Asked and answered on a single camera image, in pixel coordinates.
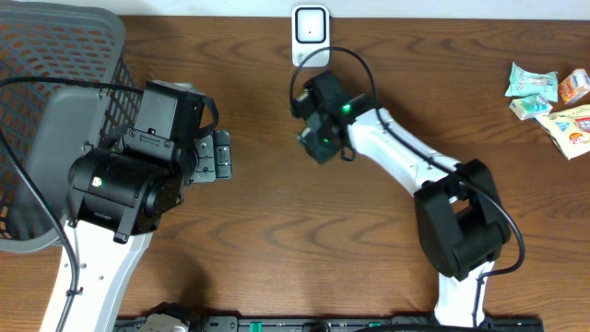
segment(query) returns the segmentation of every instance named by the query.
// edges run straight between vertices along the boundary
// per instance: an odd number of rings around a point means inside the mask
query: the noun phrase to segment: white switch
[[[293,64],[299,66],[303,59],[317,49],[330,46],[330,14],[324,6],[296,6],[291,13],[291,42]],[[330,51],[322,51],[303,66],[328,65]]]

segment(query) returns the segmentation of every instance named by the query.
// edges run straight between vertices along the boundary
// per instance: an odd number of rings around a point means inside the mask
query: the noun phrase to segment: brown wood surface
[[[137,82],[192,82],[215,98],[219,127],[231,131],[234,174],[192,186],[163,218],[120,314],[163,301],[244,315],[432,310],[437,274],[419,248],[412,198],[370,160],[318,166],[295,141],[303,122],[289,114],[289,19],[123,21]],[[486,310],[539,315],[548,331],[586,330],[590,155],[567,161],[538,124],[517,120],[503,94],[512,61],[560,79],[588,68],[590,23],[332,22],[333,44],[367,60],[399,123],[445,154],[491,168],[527,259],[490,281]],[[369,91],[352,58],[333,54],[332,64],[351,91]],[[516,254],[510,243],[497,267]],[[0,329],[38,328],[58,256],[56,248],[0,254]]]

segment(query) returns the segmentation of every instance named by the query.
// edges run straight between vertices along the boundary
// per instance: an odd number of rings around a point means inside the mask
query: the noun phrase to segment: plastic bin
[[[0,78],[67,77],[133,86],[123,59],[124,35],[123,22],[104,9],[0,0]],[[45,106],[51,97],[58,98],[60,90],[68,89],[54,84],[0,89],[0,126],[25,167]],[[141,102],[131,92],[113,91],[109,96],[109,105],[102,109],[101,136],[123,122],[134,123]],[[18,187],[18,175],[1,151],[0,250],[40,250],[54,243],[57,235],[46,217],[26,222],[30,220],[12,216],[11,206],[22,189]],[[61,210],[52,209],[61,217]]]

